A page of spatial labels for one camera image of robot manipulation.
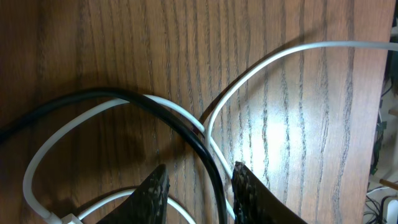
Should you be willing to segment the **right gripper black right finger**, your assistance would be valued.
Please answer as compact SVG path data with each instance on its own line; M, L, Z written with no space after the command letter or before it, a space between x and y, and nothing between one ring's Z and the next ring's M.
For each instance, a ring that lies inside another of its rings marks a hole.
M235 163L231 184L234 193L235 223L305 224L305 221L278 200L244 163Z

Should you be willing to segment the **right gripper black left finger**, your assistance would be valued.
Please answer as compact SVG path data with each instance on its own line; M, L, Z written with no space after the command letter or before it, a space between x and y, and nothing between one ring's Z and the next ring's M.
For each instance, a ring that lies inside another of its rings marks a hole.
M166 165L161 164L117 208L99 224L165 224L170 181Z

